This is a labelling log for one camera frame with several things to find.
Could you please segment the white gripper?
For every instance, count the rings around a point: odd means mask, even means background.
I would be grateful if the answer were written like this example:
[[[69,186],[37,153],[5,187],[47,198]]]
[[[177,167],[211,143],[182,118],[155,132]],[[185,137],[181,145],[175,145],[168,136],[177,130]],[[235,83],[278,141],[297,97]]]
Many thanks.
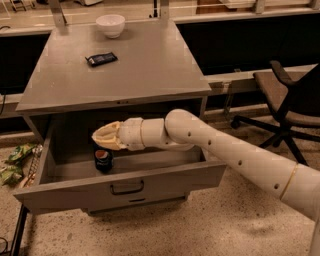
[[[93,133],[92,139],[97,145],[111,150],[143,150],[144,145],[141,136],[142,122],[142,118],[129,118],[122,123],[115,121],[106,124]]]

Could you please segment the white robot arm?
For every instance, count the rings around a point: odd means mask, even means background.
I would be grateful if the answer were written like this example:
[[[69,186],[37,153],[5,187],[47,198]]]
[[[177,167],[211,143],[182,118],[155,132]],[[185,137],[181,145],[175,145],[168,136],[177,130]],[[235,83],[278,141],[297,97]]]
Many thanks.
[[[92,139],[111,150],[155,147],[185,151],[200,147],[314,220],[309,256],[320,256],[320,171],[223,133],[183,109],[174,109],[164,118],[115,121],[97,129]]]

